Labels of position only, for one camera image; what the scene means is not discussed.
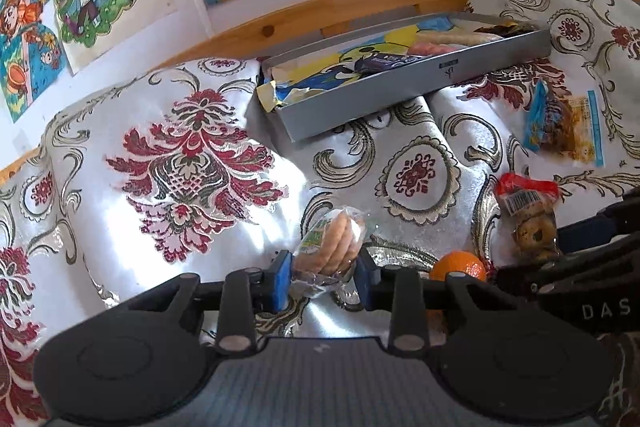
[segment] bedspread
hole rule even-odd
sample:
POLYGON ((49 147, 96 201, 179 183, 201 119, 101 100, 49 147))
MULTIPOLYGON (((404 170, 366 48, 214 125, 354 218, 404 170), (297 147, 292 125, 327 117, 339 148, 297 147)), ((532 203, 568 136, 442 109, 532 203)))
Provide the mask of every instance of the bedspread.
MULTIPOLYGON (((450 250, 512 263, 494 197, 507 171, 554 179, 559 226, 640 185, 640 9, 630 0, 470 0, 469 11, 544 20, 549 58, 475 78, 292 143, 254 95, 259 64, 207 58, 95 93, 49 123, 35 156, 0 188, 0 416, 46 412, 31 381, 46 339, 185 271, 222 280, 293 249, 325 211, 374 223, 379 264, 430 269, 450 250), (606 166, 521 146, 534 86, 597 93, 606 166)), ((203 340, 212 338, 207 317, 203 340)), ((264 335, 385 336, 352 284, 257 316, 264 335)), ((638 425, 640 336, 602 338, 616 377, 598 415, 638 425)))

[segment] candy wrapper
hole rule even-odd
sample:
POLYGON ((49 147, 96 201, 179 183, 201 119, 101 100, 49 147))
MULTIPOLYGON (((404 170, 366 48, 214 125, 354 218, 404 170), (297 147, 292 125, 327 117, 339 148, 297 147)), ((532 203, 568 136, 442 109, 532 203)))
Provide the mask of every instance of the candy wrapper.
POLYGON ((356 208, 324 214, 293 253, 291 292, 315 298, 347 282, 365 235, 365 216, 356 208))
POLYGON ((527 113, 524 147, 543 150, 602 167, 602 138, 594 90, 584 96, 558 97, 544 80, 536 84, 527 113))
POLYGON ((523 263, 558 257, 558 229, 554 206, 560 197, 555 182, 537 181, 514 172, 502 175, 495 194, 515 221, 513 239, 523 263))

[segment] orange fruit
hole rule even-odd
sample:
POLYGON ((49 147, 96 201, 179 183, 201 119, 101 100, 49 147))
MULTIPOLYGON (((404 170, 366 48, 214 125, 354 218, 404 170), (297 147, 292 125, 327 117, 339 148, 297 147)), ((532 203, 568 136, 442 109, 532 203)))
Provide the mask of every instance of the orange fruit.
POLYGON ((482 261, 470 252, 454 250, 440 259, 429 272, 429 279, 444 281, 449 272, 464 272, 486 282, 486 270, 482 261))

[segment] gray tray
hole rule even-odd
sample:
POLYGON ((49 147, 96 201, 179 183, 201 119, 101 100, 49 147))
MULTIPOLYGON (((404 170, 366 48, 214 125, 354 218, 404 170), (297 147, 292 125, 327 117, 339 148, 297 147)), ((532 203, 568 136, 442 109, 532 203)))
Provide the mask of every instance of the gray tray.
MULTIPOLYGON (((444 12, 410 17, 313 42, 265 60, 262 68, 266 71, 294 58, 336 44, 389 32, 435 16, 448 16, 487 25, 511 21, 466 12, 444 12)), ((527 22, 539 28, 538 31, 479 44, 464 50, 426 58, 395 70, 372 74, 352 84, 342 84, 299 102, 278 107, 276 113, 289 133, 290 139, 302 140, 404 100, 410 100, 491 71, 548 56, 551 53, 548 26, 536 21, 527 22)))

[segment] wooden bed frame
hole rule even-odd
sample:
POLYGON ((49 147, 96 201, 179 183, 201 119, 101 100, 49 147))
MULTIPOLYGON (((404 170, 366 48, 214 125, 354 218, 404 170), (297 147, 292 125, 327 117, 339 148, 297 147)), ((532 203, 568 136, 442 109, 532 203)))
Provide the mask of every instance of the wooden bed frame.
MULTIPOLYGON (((295 6, 254 19, 220 35, 201 42, 172 58, 158 68, 204 57, 260 56, 265 49, 313 31, 324 38, 350 30, 353 20, 389 10, 414 7, 417 14, 461 11, 467 0, 309 0, 295 6)), ((0 171, 0 185, 9 171, 19 166, 33 152, 0 171)))

